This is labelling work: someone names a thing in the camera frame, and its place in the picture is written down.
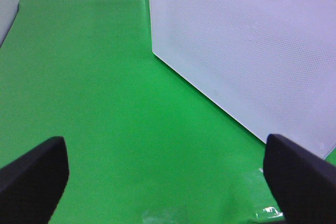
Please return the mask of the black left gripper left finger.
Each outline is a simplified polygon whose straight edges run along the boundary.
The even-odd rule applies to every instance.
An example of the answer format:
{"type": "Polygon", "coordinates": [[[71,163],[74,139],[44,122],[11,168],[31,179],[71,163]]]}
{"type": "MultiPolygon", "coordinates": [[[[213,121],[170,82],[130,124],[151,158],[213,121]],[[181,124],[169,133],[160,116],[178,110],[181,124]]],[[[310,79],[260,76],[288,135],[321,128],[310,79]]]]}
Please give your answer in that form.
{"type": "Polygon", "coordinates": [[[69,174],[62,136],[45,140],[1,168],[1,223],[49,223],[69,174]]]}

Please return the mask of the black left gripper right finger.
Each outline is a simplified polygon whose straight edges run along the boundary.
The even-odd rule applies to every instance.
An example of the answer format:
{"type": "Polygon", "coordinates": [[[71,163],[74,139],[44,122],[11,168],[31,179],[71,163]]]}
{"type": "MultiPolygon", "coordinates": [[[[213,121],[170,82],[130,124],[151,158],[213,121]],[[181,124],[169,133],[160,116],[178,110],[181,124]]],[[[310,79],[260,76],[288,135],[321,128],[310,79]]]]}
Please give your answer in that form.
{"type": "Polygon", "coordinates": [[[286,223],[335,223],[335,166],[269,134],[263,174],[286,223]]]}

